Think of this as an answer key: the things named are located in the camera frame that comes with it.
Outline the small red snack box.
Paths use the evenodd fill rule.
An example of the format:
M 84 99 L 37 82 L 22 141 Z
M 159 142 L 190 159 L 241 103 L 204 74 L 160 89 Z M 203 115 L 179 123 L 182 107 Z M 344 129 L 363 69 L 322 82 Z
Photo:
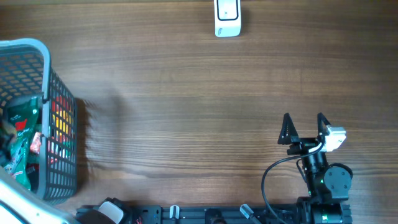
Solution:
M 32 142 L 30 144 L 29 151 L 33 154 L 37 154 L 37 155 L 40 154 L 40 147 L 42 145 L 41 135 L 42 135 L 41 132 L 36 132 L 32 138 Z

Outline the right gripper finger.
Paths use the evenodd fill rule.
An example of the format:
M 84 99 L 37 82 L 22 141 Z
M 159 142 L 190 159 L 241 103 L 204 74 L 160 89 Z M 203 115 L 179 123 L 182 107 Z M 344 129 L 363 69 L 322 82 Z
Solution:
M 329 135 L 328 127 L 331 123 L 326 119 L 323 113 L 317 114 L 317 126 L 318 126 L 318 134 L 327 136 Z
M 293 124 L 289 113 L 284 114 L 282 129 L 279 134 L 277 143 L 280 145 L 290 145 L 299 142 L 299 135 Z

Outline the green 3M gloves package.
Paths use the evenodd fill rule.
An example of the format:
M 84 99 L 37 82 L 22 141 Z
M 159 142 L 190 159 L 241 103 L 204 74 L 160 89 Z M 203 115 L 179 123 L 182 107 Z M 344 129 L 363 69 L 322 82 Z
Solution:
M 38 99 L 31 98 L 23 104 L 9 107 L 7 115 L 8 121 L 16 129 L 16 141 L 8 147 L 11 160 L 3 168 L 13 179 L 30 190 L 31 184 L 26 168 L 30 144 L 39 117 Z

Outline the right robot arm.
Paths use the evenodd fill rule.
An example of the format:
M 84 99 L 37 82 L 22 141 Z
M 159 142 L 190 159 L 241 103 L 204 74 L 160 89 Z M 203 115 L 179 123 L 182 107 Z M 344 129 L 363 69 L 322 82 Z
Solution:
M 299 156 L 301 174 L 308 189 L 307 197 L 300 197 L 295 204 L 293 223 L 353 222 L 351 208 L 345 202 L 353 171 L 341 163 L 328 163 L 326 154 L 338 149 L 346 139 L 346 130 L 333 126 L 326 117 L 317 115 L 318 136 L 301 138 L 288 113 L 283 117 L 278 143 L 288 145 L 287 154 Z

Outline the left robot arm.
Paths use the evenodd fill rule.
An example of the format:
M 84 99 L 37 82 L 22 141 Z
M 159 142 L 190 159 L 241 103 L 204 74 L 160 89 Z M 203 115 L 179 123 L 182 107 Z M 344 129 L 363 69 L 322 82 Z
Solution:
M 74 217 L 24 190 L 1 169 L 1 223 L 121 223 L 125 215 L 117 205 L 105 201 L 99 208 Z

